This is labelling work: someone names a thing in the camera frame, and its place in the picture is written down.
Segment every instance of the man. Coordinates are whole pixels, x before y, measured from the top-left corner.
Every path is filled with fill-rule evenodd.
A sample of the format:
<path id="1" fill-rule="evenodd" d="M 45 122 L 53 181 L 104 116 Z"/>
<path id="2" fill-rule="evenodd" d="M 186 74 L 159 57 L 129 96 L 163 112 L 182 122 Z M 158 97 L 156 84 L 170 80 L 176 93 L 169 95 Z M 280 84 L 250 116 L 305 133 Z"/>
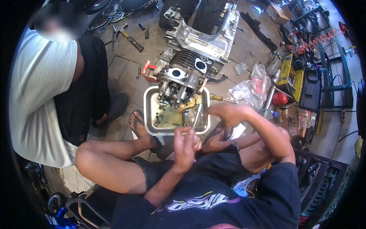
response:
<path id="1" fill-rule="evenodd" d="M 117 199 L 112 228 L 297 228 L 300 192 L 288 133 L 247 106 L 219 104 L 206 112 L 221 117 L 226 127 L 248 122 L 257 133 L 224 141 L 227 136 L 219 131 L 202 146 L 205 155 L 193 162 L 200 140 L 189 127 L 176 128 L 175 160 L 151 163 L 131 159 L 157 147 L 135 111 L 130 127 L 139 139 L 86 141 L 79 147 L 80 173 L 126 194 Z M 255 199 L 230 189 L 275 159 L 280 163 L 262 174 Z"/>
<path id="2" fill-rule="evenodd" d="M 10 83 L 9 121 L 15 152 L 53 167 L 75 163 L 86 141 L 90 119 L 95 127 L 123 114 L 128 96 L 113 101 L 107 85 L 104 43 L 92 35 L 52 42 L 26 29 L 20 40 Z"/>

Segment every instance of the leg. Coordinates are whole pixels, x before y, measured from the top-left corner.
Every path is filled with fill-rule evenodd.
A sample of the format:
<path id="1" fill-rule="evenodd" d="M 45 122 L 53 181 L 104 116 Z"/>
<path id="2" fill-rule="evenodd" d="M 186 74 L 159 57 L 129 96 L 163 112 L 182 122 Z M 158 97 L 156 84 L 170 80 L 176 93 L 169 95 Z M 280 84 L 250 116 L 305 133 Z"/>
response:
<path id="1" fill-rule="evenodd" d="M 288 140 L 290 140 L 290 135 L 288 134 L 288 132 L 281 127 L 279 128 L 288 137 Z M 242 165 L 252 173 L 258 173 L 275 160 L 275 158 L 268 151 L 262 140 L 246 148 L 242 148 L 239 154 L 240 159 L 242 161 Z"/>
<path id="2" fill-rule="evenodd" d="M 109 105 L 104 44 L 93 35 L 84 35 L 78 41 L 84 71 L 68 91 L 54 97 L 62 137 L 76 146 L 86 141 L 90 117 L 101 119 Z"/>
<path id="3" fill-rule="evenodd" d="M 131 114 L 130 127 L 134 119 L 142 117 Z M 130 141 L 87 141 L 77 150 L 75 160 L 79 172 L 106 189 L 119 193 L 141 194 L 146 192 L 146 177 L 141 167 L 128 162 L 129 157 L 155 148 L 157 143 L 143 125 L 137 123 L 137 140 Z"/>

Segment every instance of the concrete floor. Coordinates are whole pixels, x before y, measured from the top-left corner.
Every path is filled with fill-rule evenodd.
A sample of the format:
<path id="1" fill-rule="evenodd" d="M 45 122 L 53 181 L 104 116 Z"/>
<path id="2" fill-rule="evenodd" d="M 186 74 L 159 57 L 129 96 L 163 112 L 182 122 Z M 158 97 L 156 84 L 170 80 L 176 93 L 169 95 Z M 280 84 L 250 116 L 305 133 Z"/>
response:
<path id="1" fill-rule="evenodd" d="M 338 21 L 344 21 L 337 9 L 329 0 L 323 0 L 320 1 L 320 3 L 330 11 L 330 21 L 332 28 L 328 29 L 327 32 L 332 31 L 333 28 L 338 28 Z M 253 19 L 260 21 L 261 32 L 279 47 L 279 43 L 282 41 L 280 34 L 277 31 L 279 25 L 273 23 L 266 12 L 260 14 L 258 11 L 252 8 L 253 5 L 258 5 L 264 8 L 261 3 L 238 0 L 236 4 L 238 5 L 238 11 L 244 13 L 248 12 Z M 128 125 L 129 116 L 134 110 L 140 109 L 143 111 L 143 94 L 148 87 L 152 86 L 152 84 L 149 84 L 143 77 L 136 79 L 138 66 L 143 68 L 147 60 L 150 60 L 152 64 L 156 63 L 158 56 L 166 46 L 166 41 L 164 38 L 165 31 L 158 26 L 159 15 L 160 11 L 154 11 L 153 13 L 140 12 L 114 24 L 116 29 L 120 29 L 125 23 L 127 23 L 127 33 L 135 38 L 137 42 L 145 48 L 141 53 L 139 53 L 137 49 L 134 48 L 132 44 L 130 44 L 129 41 L 122 35 L 115 40 L 114 51 L 112 51 L 111 43 L 105 46 L 107 50 L 109 67 L 108 85 L 110 93 L 112 96 L 120 92 L 128 93 L 130 96 L 130 105 L 123 116 L 112 122 L 105 137 L 91 136 L 92 139 L 115 141 L 133 139 L 131 129 Z M 149 17 L 150 38 L 146 40 L 144 38 L 144 31 L 139 28 L 138 23 L 141 22 L 145 25 L 147 17 Z M 243 28 L 246 32 L 244 33 L 237 30 L 234 38 L 235 45 L 233 45 L 229 56 L 230 62 L 225 65 L 220 74 L 216 77 L 220 78 L 222 74 L 225 74 L 229 77 L 229 79 L 226 79 L 220 83 L 207 83 L 206 85 L 210 93 L 223 96 L 224 98 L 227 97 L 228 89 L 249 78 L 248 71 L 242 75 L 237 75 L 234 70 L 234 66 L 239 62 L 243 62 L 247 65 L 248 70 L 252 70 L 252 67 L 256 62 L 266 63 L 268 61 L 268 54 L 270 52 L 270 50 L 258 39 L 258 37 L 242 18 L 240 18 L 238 26 Z M 110 41 L 112 38 L 112 31 L 113 28 L 112 25 L 110 25 L 106 29 L 105 33 L 101 35 L 101 39 L 104 42 Z M 343 35 L 340 35 L 339 40 L 343 47 L 348 48 L 351 46 L 351 42 L 344 38 Z M 336 53 L 338 52 L 336 51 L 337 48 L 334 43 L 332 46 L 332 48 L 327 49 L 329 55 L 331 54 L 332 49 Z M 279 53 L 282 56 L 286 55 L 286 53 L 283 51 L 284 47 L 279 47 L 279 50 Z M 355 57 L 349 59 L 348 64 L 351 72 L 351 79 L 355 82 L 360 81 L 362 74 L 358 56 L 355 55 Z M 341 73 L 341 67 L 337 68 L 337 71 Z M 336 95 L 336 101 L 341 102 L 341 99 L 342 98 L 340 95 Z M 212 100 L 211 104 L 215 104 L 217 102 L 218 101 Z M 211 116 L 210 129 L 213 129 L 218 122 L 219 120 L 217 117 Z M 351 135 L 341 143 L 337 143 L 338 139 L 354 130 L 357 130 L 355 112 L 346 113 L 346 122 L 344 124 L 340 123 L 340 112 L 326 112 L 324 115 L 322 133 L 320 135 L 315 135 L 313 138 L 313 143 L 306 146 L 309 147 L 310 152 L 314 154 L 350 164 L 351 169 L 355 170 L 358 164 L 358 160 L 354 153 L 354 143 L 357 139 L 357 135 Z M 248 134 L 252 131 L 253 129 L 248 127 L 245 133 Z M 209 132 L 210 130 L 200 136 L 201 140 L 204 140 Z M 164 138 L 164 142 L 166 145 L 170 145 L 172 144 L 172 138 Z M 149 150 L 140 153 L 138 156 L 141 156 L 142 158 L 145 158 L 149 161 L 160 160 L 155 154 L 151 154 Z M 67 186 L 71 185 L 75 191 L 81 191 L 84 188 L 88 188 L 89 186 L 93 185 L 93 183 L 88 182 L 89 180 L 83 179 L 81 174 L 78 173 L 77 169 L 74 167 L 64 169 L 63 174 L 65 180 L 67 180 L 66 174 L 71 175 L 71 179 L 73 180 L 72 184 Z"/>

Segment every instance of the knee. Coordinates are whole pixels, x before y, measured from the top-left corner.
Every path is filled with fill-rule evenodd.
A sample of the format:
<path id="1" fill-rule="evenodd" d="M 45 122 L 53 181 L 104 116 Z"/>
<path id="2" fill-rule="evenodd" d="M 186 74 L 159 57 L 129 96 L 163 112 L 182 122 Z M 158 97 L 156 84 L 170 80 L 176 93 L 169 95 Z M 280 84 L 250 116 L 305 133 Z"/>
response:
<path id="1" fill-rule="evenodd" d="M 278 126 L 278 128 L 282 131 L 282 133 L 286 136 L 286 138 L 290 141 L 290 134 L 284 128 Z"/>
<path id="2" fill-rule="evenodd" d="M 93 150 L 93 148 L 94 142 L 88 140 L 81 144 L 76 150 L 75 165 L 81 174 L 93 166 L 97 160 L 96 152 Z"/>

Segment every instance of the white shirt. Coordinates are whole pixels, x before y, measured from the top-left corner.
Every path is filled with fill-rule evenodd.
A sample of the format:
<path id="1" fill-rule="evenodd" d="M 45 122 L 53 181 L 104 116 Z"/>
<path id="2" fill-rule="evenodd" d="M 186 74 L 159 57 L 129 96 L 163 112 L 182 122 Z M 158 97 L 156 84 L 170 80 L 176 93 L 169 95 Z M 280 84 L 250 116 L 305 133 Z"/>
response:
<path id="1" fill-rule="evenodd" d="M 75 163 L 77 146 L 62 138 L 53 97 L 69 89 L 76 41 L 52 42 L 27 29 L 10 82 L 11 143 L 25 159 L 53 167 Z"/>

